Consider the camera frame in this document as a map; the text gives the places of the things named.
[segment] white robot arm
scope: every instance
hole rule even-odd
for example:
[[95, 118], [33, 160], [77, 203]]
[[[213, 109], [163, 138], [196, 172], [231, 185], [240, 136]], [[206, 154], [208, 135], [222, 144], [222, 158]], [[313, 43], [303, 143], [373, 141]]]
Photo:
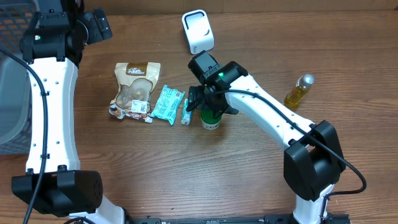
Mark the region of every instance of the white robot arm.
[[[230, 90], [244, 90], [257, 93], [264, 97], [274, 106], [276, 106], [283, 114], [290, 117], [304, 131], [311, 131], [312, 121], [305, 119], [293, 111], [287, 109], [284, 105], [279, 103], [275, 98], [265, 92], [253, 79], [251, 75], [241, 76], [237, 80], [231, 83]], [[286, 123], [278, 113], [275, 112], [270, 106], [265, 104], [258, 98], [254, 98], [249, 95], [242, 93], [225, 93], [227, 103], [244, 113], [246, 116], [251, 118], [258, 126], [260, 126], [267, 134], [269, 134], [274, 141], [277, 143], [282, 151], [285, 151], [289, 145], [289, 141], [292, 139], [298, 141], [303, 137], [303, 134], [298, 132], [296, 129], [292, 129], [289, 123]], [[299, 224], [319, 224], [321, 223], [321, 209], [323, 197], [330, 193], [334, 187], [334, 184], [330, 184], [324, 190], [321, 191], [320, 196], [316, 201], [304, 200], [296, 195], [296, 207], [293, 211], [294, 218]], [[323, 212], [323, 217], [327, 216], [326, 210]]]
[[[29, 204], [24, 223], [35, 208], [58, 217], [83, 216], [95, 223], [123, 224], [128, 213], [103, 196], [100, 174], [80, 170], [73, 128], [73, 94], [82, 51], [85, 45], [112, 37], [108, 21], [102, 9], [83, 13], [83, 1], [78, 7], [74, 0], [39, 0], [39, 6], [43, 13], [33, 16], [21, 40], [23, 58], [37, 75], [29, 72], [32, 142], [26, 175], [12, 178], [13, 193]], [[40, 103], [42, 97], [46, 105]], [[47, 153], [42, 155], [44, 133]]]
[[345, 165], [322, 149], [315, 148], [308, 152], [307, 147], [314, 146], [311, 139], [317, 138], [342, 157], [333, 126], [327, 121], [316, 125], [287, 109], [236, 62], [222, 67], [203, 51], [192, 58], [188, 67], [202, 86], [190, 87], [187, 111], [218, 108], [219, 111], [213, 114], [216, 117], [220, 111], [236, 114], [239, 110], [251, 118], [284, 152], [284, 177], [297, 194], [292, 221], [299, 224], [321, 223], [327, 217], [327, 200], [323, 204], [324, 198], [332, 191]]

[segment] oil bottle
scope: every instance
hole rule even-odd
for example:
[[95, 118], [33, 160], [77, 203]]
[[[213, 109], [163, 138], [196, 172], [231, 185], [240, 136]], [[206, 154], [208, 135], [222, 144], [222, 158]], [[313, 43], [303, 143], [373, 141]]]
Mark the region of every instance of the oil bottle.
[[306, 74], [297, 80], [296, 86], [287, 94], [284, 104], [289, 109], [296, 109], [299, 106], [301, 99], [310, 91], [314, 82], [314, 77], [311, 74]]

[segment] blue snack bar wrapper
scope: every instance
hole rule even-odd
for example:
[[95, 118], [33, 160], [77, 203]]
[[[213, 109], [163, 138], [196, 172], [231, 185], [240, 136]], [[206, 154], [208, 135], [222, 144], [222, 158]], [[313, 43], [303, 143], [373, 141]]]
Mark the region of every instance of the blue snack bar wrapper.
[[182, 107], [181, 124], [188, 125], [192, 119], [192, 111], [187, 112], [188, 99], [184, 100], [184, 106]]
[[180, 92], [164, 85], [160, 97], [156, 102], [155, 109], [150, 116], [166, 119], [173, 125], [177, 117], [178, 107], [184, 96], [185, 92]]

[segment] small packet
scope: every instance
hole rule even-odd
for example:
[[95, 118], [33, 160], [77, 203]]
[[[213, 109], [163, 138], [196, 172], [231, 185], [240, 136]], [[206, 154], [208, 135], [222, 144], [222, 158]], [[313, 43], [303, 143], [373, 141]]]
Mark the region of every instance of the small packet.
[[192, 119], [192, 111], [187, 112], [188, 99], [184, 100], [184, 106], [182, 107], [181, 124], [188, 125]]
[[164, 85], [151, 116], [166, 119], [173, 125], [177, 117], [178, 107], [184, 96], [185, 92], [181, 93]]
[[119, 93], [111, 101], [109, 113], [118, 119], [125, 116], [152, 122], [150, 93], [154, 90], [160, 73], [160, 64], [117, 63], [114, 69]]

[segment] yellow liquid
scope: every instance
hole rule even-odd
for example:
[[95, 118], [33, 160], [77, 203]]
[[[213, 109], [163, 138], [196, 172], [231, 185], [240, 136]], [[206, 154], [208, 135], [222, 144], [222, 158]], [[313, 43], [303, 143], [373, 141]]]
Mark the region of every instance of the yellow liquid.
[[285, 98], [285, 106], [289, 109], [296, 109], [299, 106], [300, 101], [303, 97], [310, 91], [310, 88], [304, 88], [300, 85], [297, 85], [293, 88], [293, 90], [287, 94]]

